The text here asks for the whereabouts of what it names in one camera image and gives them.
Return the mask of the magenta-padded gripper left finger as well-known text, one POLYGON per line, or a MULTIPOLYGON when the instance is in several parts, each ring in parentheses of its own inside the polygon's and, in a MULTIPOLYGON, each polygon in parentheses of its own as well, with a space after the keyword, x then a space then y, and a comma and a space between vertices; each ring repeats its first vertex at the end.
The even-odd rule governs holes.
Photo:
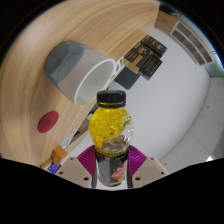
POLYGON ((84 150, 78 157, 69 157, 56 172, 56 176, 84 188, 97 186, 95 146, 84 150))

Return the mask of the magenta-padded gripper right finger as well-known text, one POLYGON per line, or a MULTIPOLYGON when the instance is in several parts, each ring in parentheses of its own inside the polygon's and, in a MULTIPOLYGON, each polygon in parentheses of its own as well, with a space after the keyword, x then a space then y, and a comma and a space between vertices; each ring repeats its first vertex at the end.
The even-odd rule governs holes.
POLYGON ((129 146, 127 186, 140 188, 168 175, 156 157, 147 157, 134 146, 129 146))

